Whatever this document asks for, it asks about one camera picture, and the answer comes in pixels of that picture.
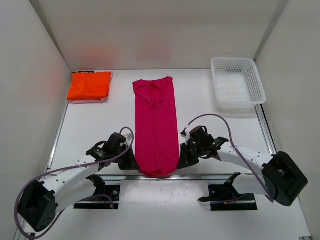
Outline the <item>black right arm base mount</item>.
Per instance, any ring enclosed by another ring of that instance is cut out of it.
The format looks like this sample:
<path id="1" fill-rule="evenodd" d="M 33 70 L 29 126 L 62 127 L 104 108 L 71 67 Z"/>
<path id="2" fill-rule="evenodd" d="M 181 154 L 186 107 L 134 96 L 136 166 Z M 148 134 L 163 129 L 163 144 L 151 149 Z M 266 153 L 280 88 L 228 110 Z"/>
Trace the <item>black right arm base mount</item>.
<path id="1" fill-rule="evenodd" d="M 209 196 L 200 197 L 200 203 L 210 203 L 211 211 L 257 211 L 253 193 L 238 193 L 233 183 L 241 174 L 232 174 L 223 184 L 209 184 Z"/>

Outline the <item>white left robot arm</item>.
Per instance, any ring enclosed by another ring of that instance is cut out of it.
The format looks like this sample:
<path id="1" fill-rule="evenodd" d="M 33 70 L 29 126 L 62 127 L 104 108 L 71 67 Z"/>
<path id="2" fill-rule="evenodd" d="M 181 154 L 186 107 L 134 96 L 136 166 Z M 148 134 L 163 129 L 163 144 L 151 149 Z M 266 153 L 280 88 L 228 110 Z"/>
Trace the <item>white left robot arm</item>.
<path id="1" fill-rule="evenodd" d="M 138 168 L 133 135 L 113 133 L 100 141 L 71 167 L 52 171 L 27 185 L 17 204 L 17 213 L 37 233 L 44 231 L 66 208 L 87 198 L 107 199 L 105 181 L 98 173 L 112 163 Z"/>

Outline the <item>magenta t-shirt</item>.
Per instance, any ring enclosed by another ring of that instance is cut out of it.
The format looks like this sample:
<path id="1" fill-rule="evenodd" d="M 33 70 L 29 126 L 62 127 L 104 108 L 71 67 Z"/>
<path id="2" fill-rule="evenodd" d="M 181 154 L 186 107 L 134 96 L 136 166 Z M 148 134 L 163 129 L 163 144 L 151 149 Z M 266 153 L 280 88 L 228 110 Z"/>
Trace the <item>magenta t-shirt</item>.
<path id="1" fill-rule="evenodd" d="M 165 177 L 177 170 L 180 159 L 178 120 L 173 78 L 133 82 L 135 94 L 135 159 L 139 171 Z"/>

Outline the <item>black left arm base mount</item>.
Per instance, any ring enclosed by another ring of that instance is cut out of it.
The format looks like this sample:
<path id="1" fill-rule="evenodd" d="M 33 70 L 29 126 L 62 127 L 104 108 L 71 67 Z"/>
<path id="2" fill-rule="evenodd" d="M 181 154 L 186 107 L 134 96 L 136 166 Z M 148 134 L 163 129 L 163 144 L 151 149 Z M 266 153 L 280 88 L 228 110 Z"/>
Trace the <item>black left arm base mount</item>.
<path id="1" fill-rule="evenodd" d="M 118 210 L 121 184 L 103 180 L 98 175 L 92 175 L 87 180 L 93 183 L 95 191 L 91 197 L 74 205 L 74 209 L 81 210 Z"/>

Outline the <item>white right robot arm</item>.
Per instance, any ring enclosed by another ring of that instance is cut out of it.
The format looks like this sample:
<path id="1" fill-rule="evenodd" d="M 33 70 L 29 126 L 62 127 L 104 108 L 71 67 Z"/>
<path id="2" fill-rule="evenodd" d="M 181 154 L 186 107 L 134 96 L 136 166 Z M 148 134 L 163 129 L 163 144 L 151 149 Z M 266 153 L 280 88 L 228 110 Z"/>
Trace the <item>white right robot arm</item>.
<path id="1" fill-rule="evenodd" d="M 177 169 L 188 168 L 201 159 L 215 159 L 250 170 L 250 174 L 235 172 L 223 184 L 214 188 L 200 202 L 230 203 L 248 195 L 264 195 L 289 207 L 307 186 L 308 179 L 285 152 L 263 153 L 234 144 L 224 137 L 213 138 L 205 126 L 190 132 L 183 130 L 185 143 L 180 145 Z"/>

